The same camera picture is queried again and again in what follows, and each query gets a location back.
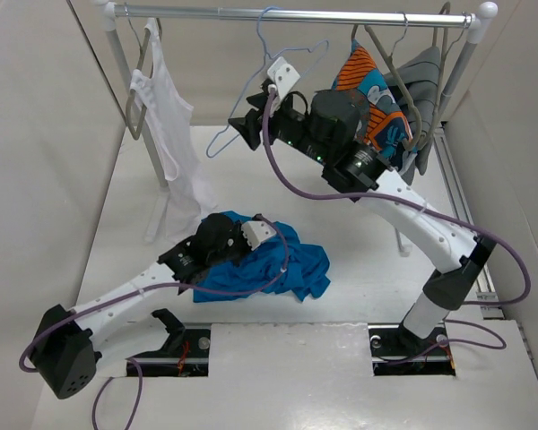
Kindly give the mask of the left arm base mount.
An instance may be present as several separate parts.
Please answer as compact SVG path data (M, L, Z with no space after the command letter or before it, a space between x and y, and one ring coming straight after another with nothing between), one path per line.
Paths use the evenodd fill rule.
M133 359L144 376L149 377L206 377L209 373L211 346L210 324L183 324L170 310L155 310L149 319L157 325L164 340L156 347L146 347Z

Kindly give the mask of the blue t shirt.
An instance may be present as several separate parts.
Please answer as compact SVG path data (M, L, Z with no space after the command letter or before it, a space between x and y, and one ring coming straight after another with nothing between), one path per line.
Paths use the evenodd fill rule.
M330 261L320 245L304 243L290 225L276 222L283 238L260 245L240 265L226 262L210 269L200 289L193 291L195 303L231 301L249 296L253 289L266 294L291 292L302 301L320 298L330 285Z

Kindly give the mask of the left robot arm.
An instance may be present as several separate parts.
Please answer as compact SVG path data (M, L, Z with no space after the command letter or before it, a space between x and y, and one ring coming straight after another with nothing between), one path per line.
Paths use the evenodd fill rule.
M187 290L223 263L239 265L274 235L274 228L258 216L249 221L222 213L206 217L192 236L120 287L71 310L49 308L30 344L30 362L64 400L82 390L103 366L135 355L127 333L140 339L143 332L135 326L144 320L153 330L145 349L166 356L176 353L185 327L160 294L168 288Z

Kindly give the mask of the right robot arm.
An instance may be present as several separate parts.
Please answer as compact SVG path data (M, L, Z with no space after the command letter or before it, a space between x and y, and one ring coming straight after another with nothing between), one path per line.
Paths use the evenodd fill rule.
M401 178L377 150L356 140L360 111L344 93L321 90L299 112L287 95L273 107L274 85L247 99L245 116L231 117L251 150L287 143L322 166L336 198L366 203L418 246L434 265L416 302L399 324L396 341L409 353L425 347L437 325L461 307L495 242L446 219Z

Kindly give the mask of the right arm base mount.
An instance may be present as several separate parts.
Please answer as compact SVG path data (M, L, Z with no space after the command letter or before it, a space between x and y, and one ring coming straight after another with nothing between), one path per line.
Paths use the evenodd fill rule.
M438 324L425 340L408 338L397 323L368 326L372 370L375 376L455 376L444 324Z

